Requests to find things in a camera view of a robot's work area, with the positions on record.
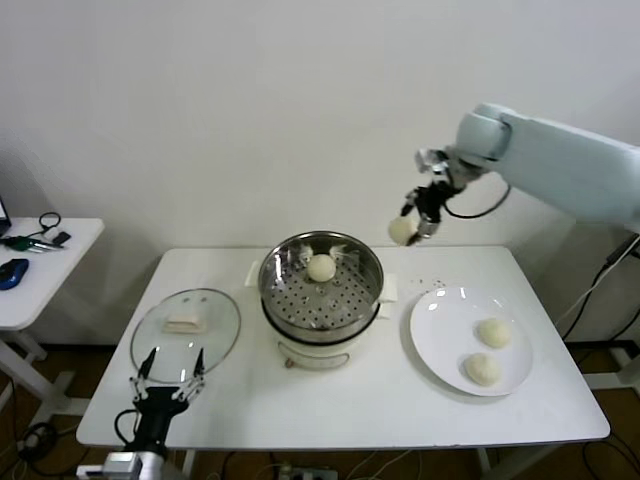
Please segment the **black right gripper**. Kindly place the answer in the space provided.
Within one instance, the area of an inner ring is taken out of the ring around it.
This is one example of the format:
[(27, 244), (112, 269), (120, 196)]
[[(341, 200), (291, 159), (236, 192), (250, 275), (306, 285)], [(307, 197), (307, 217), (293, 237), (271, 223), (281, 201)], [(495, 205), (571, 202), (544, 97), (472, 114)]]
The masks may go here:
[(432, 182), (425, 187), (416, 187), (405, 196), (405, 203), (401, 207), (401, 215), (408, 216), (416, 211), (419, 220), (411, 220), (409, 237), (406, 246), (413, 246), (423, 240), (430, 239), (439, 229), (441, 210), (453, 196), (453, 188), (444, 182)]

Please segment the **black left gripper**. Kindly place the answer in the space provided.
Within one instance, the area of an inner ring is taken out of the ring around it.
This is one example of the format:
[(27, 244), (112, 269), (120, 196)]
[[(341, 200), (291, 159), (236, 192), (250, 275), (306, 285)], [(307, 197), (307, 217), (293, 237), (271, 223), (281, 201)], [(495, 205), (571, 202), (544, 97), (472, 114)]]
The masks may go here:
[(184, 413), (205, 387), (204, 349), (196, 359), (192, 376), (180, 383), (179, 387), (149, 387), (147, 380), (156, 356), (153, 347), (141, 363), (135, 376), (129, 378), (133, 401), (140, 414), (140, 421), (134, 435), (134, 448), (164, 448), (174, 417)]

